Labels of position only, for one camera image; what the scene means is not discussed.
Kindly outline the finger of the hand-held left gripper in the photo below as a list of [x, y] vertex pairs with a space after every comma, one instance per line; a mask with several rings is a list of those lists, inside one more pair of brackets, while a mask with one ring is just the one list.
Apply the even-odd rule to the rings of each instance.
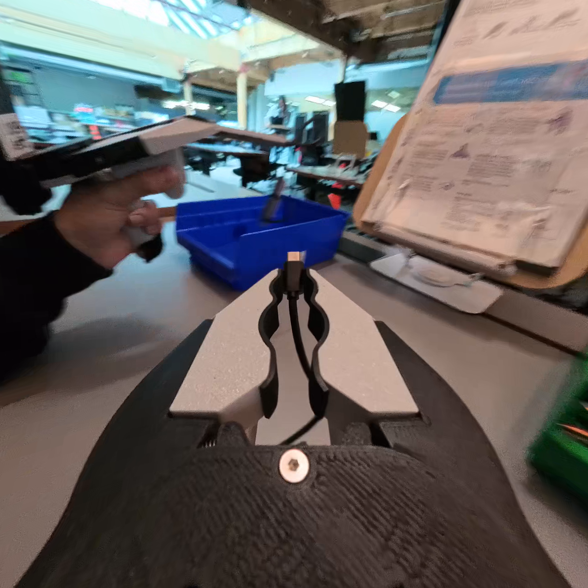
[[138, 139], [149, 156], [174, 151], [200, 139], [216, 136], [221, 127], [195, 116], [182, 116], [138, 133]]
[[223, 139], [256, 145], [292, 146], [296, 144], [295, 141], [291, 141], [283, 135], [254, 132], [244, 129], [215, 129], [212, 135]]

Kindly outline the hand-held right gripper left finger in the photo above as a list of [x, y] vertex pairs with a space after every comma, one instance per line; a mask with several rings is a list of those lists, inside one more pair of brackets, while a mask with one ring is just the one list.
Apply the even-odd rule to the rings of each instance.
[[251, 443], [279, 394], [276, 350], [283, 298], [281, 270], [273, 270], [216, 314], [169, 408], [172, 417], [236, 423]]

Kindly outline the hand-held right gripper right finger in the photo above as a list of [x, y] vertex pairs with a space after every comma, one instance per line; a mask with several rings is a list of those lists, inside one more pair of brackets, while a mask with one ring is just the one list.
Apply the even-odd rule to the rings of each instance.
[[419, 409], [376, 320], [316, 270], [305, 276], [311, 353], [309, 401], [317, 416], [414, 417]]

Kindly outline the dark grey USB adapter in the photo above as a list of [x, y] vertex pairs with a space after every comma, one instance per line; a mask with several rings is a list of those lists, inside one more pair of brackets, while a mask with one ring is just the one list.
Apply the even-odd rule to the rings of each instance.
[[283, 176], [276, 180], [272, 193], [264, 205], [261, 214], [261, 222], [264, 224], [274, 224], [277, 222], [277, 211], [281, 205], [281, 198], [285, 186], [285, 179]]

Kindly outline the blue plastic bin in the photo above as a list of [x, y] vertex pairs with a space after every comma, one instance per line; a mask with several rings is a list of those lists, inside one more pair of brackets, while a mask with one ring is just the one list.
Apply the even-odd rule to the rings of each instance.
[[176, 239], [191, 265], [244, 291], [283, 268], [289, 252], [306, 266], [330, 261], [349, 214], [283, 195], [271, 220], [262, 217], [269, 196], [185, 202], [176, 207]]

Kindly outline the green plastic bin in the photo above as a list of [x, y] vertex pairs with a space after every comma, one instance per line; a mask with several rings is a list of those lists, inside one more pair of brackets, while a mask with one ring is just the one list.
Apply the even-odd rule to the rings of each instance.
[[527, 462], [587, 509], [587, 354], [572, 364]]

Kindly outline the grey desk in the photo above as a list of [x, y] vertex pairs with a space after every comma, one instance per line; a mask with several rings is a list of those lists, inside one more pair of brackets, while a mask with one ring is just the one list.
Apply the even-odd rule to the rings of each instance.
[[[1, 587], [18, 583], [51, 535], [122, 401], [236, 296], [190, 271], [172, 224], [165, 239], [156, 261], [128, 258], [112, 277], [71, 298], [39, 363], [1, 387]], [[569, 583], [587, 587], [587, 513], [525, 460], [572, 356], [342, 256], [317, 270], [387, 323], [459, 394], [494, 445], [534, 533]]]

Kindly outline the person's left hand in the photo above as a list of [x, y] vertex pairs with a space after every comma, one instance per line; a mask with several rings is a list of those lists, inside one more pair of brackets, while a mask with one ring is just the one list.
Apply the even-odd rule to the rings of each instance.
[[151, 237], [161, 233], [156, 205], [143, 198], [182, 189], [184, 183], [184, 171], [173, 166], [160, 166], [123, 179], [80, 182], [54, 213], [54, 224], [70, 245], [112, 270], [136, 251], [126, 228], [138, 228]]

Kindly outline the black office chair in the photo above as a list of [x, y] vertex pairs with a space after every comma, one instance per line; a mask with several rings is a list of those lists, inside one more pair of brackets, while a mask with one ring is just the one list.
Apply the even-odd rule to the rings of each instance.
[[271, 175], [269, 152], [239, 155], [240, 166], [232, 173], [240, 178], [241, 186], [247, 188], [250, 184], [267, 180]]

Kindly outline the brown office table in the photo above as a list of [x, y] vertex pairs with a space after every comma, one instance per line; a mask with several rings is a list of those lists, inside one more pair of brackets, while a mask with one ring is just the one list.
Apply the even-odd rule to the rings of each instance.
[[349, 176], [337, 169], [328, 171], [327, 168], [315, 166], [286, 166], [285, 171], [317, 181], [340, 183], [345, 187], [363, 187], [366, 181], [364, 177]]

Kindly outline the cardboard box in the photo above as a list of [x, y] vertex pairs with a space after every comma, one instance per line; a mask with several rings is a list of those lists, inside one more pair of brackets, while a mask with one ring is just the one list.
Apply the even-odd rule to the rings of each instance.
[[368, 129], [363, 121], [336, 121], [332, 152], [334, 156], [354, 156], [363, 159], [369, 139]]

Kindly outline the black speaker box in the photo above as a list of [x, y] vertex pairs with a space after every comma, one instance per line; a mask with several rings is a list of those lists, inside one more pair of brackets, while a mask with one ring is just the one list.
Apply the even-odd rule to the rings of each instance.
[[363, 122], [366, 102], [365, 81], [340, 82], [334, 85], [336, 120]]

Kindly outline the monitor with white stand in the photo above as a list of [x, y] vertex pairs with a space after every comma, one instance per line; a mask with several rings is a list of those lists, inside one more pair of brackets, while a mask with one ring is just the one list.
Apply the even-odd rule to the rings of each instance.
[[533, 273], [530, 270], [517, 268], [516, 273], [509, 276], [504, 272], [496, 272], [488, 266], [481, 265], [473, 259], [461, 259], [457, 257], [457, 254], [463, 253], [461, 249], [448, 252], [443, 249], [435, 249], [433, 247], [435, 243], [428, 239], [415, 243], [411, 240], [406, 240], [404, 234], [390, 236], [376, 230], [374, 223], [365, 221], [364, 214], [370, 207], [377, 189], [385, 186], [386, 169], [393, 158], [399, 138], [409, 119], [410, 113], [407, 113], [395, 124], [383, 144], [367, 180], [364, 182], [364, 187], [361, 189], [353, 208], [353, 220], [358, 229], [374, 237], [373, 241], [379, 245], [407, 246], [414, 249], [417, 254], [422, 254], [424, 257], [433, 261], [444, 263], [460, 270], [468, 270], [470, 273], [478, 272], [491, 280], [514, 288], [530, 290], [556, 289], [587, 275], [587, 226], [582, 229], [565, 262], [555, 273], [549, 276], [543, 276]]

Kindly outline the white document stand base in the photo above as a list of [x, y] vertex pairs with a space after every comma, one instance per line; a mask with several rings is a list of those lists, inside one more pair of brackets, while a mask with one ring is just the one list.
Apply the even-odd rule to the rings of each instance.
[[457, 311], [485, 313], [503, 295], [503, 289], [468, 274], [418, 255], [393, 254], [370, 262], [369, 267], [424, 296]]

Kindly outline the printed instruction sheet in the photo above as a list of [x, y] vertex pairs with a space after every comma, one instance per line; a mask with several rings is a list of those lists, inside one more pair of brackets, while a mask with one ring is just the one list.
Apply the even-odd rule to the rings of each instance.
[[587, 1], [462, 1], [362, 220], [559, 268], [587, 218]]

